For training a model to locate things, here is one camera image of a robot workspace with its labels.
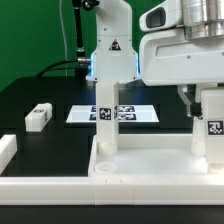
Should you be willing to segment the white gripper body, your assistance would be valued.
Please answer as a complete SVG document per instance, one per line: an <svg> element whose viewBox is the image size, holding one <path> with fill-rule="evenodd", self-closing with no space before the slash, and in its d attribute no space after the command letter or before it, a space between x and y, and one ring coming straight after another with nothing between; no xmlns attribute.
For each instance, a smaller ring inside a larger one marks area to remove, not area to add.
<svg viewBox="0 0 224 224"><path fill-rule="evenodd" d="M146 85L224 82L224 0L164 0L139 25Z"/></svg>

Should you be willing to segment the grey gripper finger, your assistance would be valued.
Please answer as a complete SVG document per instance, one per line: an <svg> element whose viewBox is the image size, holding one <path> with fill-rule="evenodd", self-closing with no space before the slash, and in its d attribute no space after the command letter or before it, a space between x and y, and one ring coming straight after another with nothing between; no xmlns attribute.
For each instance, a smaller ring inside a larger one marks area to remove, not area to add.
<svg viewBox="0 0 224 224"><path fill-rule="evenodd" d="M188 85L178 85L177 92L186 105L187 116L200 118L202 116L201 103L195 100L190 87Z"/></svg>

